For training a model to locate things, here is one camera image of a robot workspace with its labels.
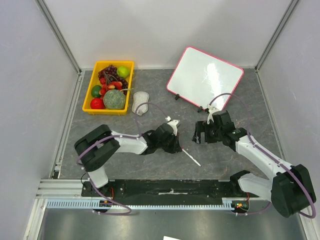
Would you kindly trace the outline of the white marker purple cap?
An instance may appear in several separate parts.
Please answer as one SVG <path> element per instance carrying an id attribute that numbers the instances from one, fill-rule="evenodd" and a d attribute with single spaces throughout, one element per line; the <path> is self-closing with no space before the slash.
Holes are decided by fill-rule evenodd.
<path id="1" fill-rule="evenodd" d="M 197 166 L 201 167 L 202 165 L 191 155 L 189 154 L 184 148 L 181 149 L 183 153 L 185 153 Z"/>

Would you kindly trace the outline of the pink framed whiteboard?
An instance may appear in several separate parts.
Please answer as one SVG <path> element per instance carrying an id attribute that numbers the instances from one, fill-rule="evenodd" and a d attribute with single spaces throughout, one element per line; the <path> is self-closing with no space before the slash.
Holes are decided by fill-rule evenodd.
<path id="1" fill-rule="evenodd" d="M 242 68 L 188 46 L 166 89 L 198 108 L 205 109 L 216 96 L 233 93 L 243 75 Z"/>

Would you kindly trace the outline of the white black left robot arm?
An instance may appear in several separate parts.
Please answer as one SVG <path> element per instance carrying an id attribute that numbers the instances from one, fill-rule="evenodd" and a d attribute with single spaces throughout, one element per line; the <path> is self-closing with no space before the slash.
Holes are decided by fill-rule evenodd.
<path id="1" fill-rule="evenodd" d="M 158 149 L 169 154 L 181 152 L 179 124 L 179 120 L 171 120 L 142 135 L 118 133 L 112 131 L 108 125 L 102 124 L 76 141 L 74 149 L 82 167 L 93 182 L 92 191 L 99 197 L 109 193 L 109 178 L 104 165 L 114 154 L 131 153 L 143 156 L 153 154 Z"/>

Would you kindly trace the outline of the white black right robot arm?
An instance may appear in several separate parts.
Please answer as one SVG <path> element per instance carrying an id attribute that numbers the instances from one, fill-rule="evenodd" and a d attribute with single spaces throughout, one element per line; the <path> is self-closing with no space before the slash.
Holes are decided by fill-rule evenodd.
<path id="1" fill-rule="evenodd" d="M 266 177 L 261 178 L 242 170 L 232 175 L 229 191 L 233 196 L 254 194 L 270 202 L 285 218 L 310 207 L 308 218 L 315 218 L 317 199 L 308 169 L 282 160 L 259 144 L 246 129 L 235 127 L 227 111 L 217 111 L 207 120 L 197 121 L 192 140 L 197 144 L 221 142 L 265 174 Z"/>

